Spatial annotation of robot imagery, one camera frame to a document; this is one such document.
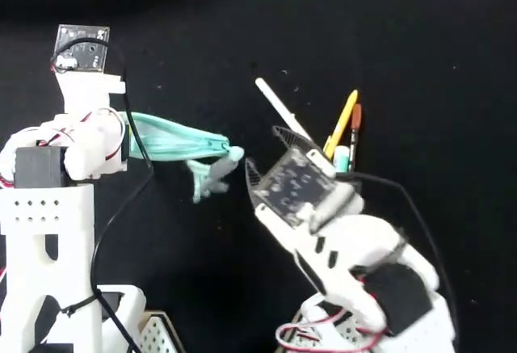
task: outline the white stick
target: white stick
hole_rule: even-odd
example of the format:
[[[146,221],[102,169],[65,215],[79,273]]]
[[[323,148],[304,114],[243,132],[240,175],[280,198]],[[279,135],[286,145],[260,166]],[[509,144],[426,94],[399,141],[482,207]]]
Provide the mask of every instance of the white stick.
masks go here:
[[[255,85],[260,89],[263,95],[266,96],[266,99],[269,100],[273,108],[276,109],[280,117],[284,119],[285,124],[287,124],[292,131],[312,141],[309,134],[304,130],[301,124],[298,123],[294,114],[292,114],[287,109],[287,107],[285,107],[284,103],[282,103],[282,101],[279,99],[276,93],[271,89],[269,85],[267,85],[263,78],[257,78],[255,80]]]

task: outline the black cable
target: black cable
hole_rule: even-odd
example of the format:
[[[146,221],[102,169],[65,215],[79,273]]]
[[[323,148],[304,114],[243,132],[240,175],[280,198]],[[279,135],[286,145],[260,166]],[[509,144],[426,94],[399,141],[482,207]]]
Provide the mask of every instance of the black cable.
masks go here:
[[[445,288],[445,293],[448,298],[448,304],[449,304],[449,311],[451,312],[451,319],[452,324],[454,325],[454,329],[456,331],[456,337],[455,337],[455,345],[456,349],[458,349],[460,345],[460,325],[458,322],[458,310],[457,310],[457,303],[456,303],[456,294],[454,293],[454,289],[452,288],[451,280],[449,279],[447,272],[445,270],[445,264],[443,263],[443,257],[441,255],[441,252],[438,248],[438,246],[435,243],[435,240],[431,234],[431,231],[429,230],[429,227],[427,226],[427,223],[422,217],[422,214],[417,209],[416,204],[414,203],[413,199],[410,196],[410,193],[407,192],[407,190],[397,182],[394,182],[389,179],[384,179],[381,177],[377,177],[376,175],[371,174],[365,174],[365,173],[340,173],[338,175],[339,180],[352,180],[352,179],[360,179],[363,181],[370,181],[373,183],[379,183],[385,186],[393,187],[397,190],[399,190],[402,195],[406,198],[406,201],[408,205],[410,206],[411,210],[413,211],[414,216],[417,219],[417,222],[420,225],[420,228],[424,232],[424,235],[427,238],[427,241],[429,242],[429,245],[431,246],[431,251],[433,252],[435,256],[435,261],[438,267],[439,274],[441,275],[443,286]]]
[[[101,306],[103,306],[104,310],[106,310],[106,313],[113,320],[113,323],[115,324],[117,329],[120,331],[120,333],[122,334],[122,336],[128,343],[128,351],[133,351],[135,353],[141,353],[140,348],[134,342],[134,340],[132,339],[129,332],[125,329],[125,327],[122,324],[122,322],[120,321],[120,319],[116,316],[115,311],[113,311],[111,306],[107,303],[107,301],[102,296],[102,293],[100,292],[100,290],[97,288],[97,286],[98,286],[97,265],[98,265],[98,260],[99,260],[99,250],[101,248],[101,245],[103,244],[103,239],[105,238],[107,231],[113,226],[112,224],[122,215],[122,213],[126,210],[126,208],[145,190],[145,187],[149,184],[150,180],[154,176],[154,168],[153,168],[153,163],[151,162],[149,155],[147,154],[147,150],[145,149],[144,143],[142,142],[140,134],[138,133],[137,126],[135,124],[135,120],[132,117],[132,108],[131,108],[131,104],[129,102],[128,89],[127,89],[128,83],[126,80],[125,58],[124,58],[124,54],[122,53],[122,50],[119,47],[117,47],[112,42],[108,42],[106,40],[99,40],[96,38],[77,38],[75,40],[71,40],[70,42],[64,44],[53,54],[53,56],[50,60],[52,67],[58,73],[63,73],[63,71],[68,71],[68,70],[74,70],[75,68],[62,69],[62,68],[57,67],[56,59],[57,59],[57,56],[59,56],[64,51],[72,48],[76,44],[82,44],[82,43],[100,44],[106,48],[111,48],[112,50],[116,51],[116,54],[122,65],[122,74],[120,76],[121,76],[122,81],[126,83],[126,92],[123,95],[126,116],[128,118],[129,126],[131,127],[132,134],[135,137],[135,141],[138,145],[138,148],[140,149],[142,157],[145,160],[145,164],[147,165],[147,167],[149,169],[149,173],[145,177],[144,181],[118,207],[118,209],[115,211],[113,216],[111,216],[110,220],[104,226],[103,231],[101,232],[99,239],[97,240],[97,242],[95,244],[94,252],[93,252],[92,258],[91,258],[91,265],[90,265],[90,286],[91,286],[91,291],[94,293],[95,298],[99,301]]]

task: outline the white wire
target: white wire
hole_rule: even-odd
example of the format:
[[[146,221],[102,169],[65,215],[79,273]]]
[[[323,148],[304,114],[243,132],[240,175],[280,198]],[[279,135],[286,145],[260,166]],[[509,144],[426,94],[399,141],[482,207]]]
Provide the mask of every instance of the white wire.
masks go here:
[[[276,329],[275,332],[275,338],[276,341],[280,346],[282,346],[284,349],[287,349],[288,351],[303,351],[307,353],[359,353],[361,351],[366,351],[369,349],[372,349],[380,340],[382,333],[375,334],[372,337],[372,340],[366,344],[364,347],[354,348],[354,349],[347,349],[342,350],[339,349],[331,349],[328,347],[298,347],[296,345],[289,344],[282,338],[282,334],[286,330],[290,329],[300,329],[300,328],[306,328],[306,327],[315,327],[324,323],[334,322],[337,321],[339,318],[341,318],[343,315],[345,315],[347,311],[345,309],[339,310],[339,312],[332,317],[324,318],[320,321],[314,321],[314,322],[302,322],[302,323],[286,323],[281,325],[278,329]]]

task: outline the black circuit board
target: black circuit board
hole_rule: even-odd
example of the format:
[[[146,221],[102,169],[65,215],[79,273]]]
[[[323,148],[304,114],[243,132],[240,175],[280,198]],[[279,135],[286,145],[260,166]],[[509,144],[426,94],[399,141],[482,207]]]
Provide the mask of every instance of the black circuit board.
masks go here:
[[[109,40],[110,28],[100,26],[76,26],[60,24],[57,30],[54,53],[63,45],[77,38],[97,38]],[[101,44],[76,44],[61,54],[64,58],[74,58],[78,67],[75,71],[103,72],[106,64],[107,48]]]
[[[305,203],[317,207],[336,183],[297,147],[292,147],[264,176],[254,193],[292,227],[302,223],[296,213]]]

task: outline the marker cap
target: marker cap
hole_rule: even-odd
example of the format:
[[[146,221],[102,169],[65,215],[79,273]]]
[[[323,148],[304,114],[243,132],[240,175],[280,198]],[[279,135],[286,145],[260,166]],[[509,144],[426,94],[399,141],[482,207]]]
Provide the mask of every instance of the marker cap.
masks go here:
[[[339,173],[348,171],[348,161],[350,159],[350,149],[345,145],[339,145],[334,151],[334,167]]]

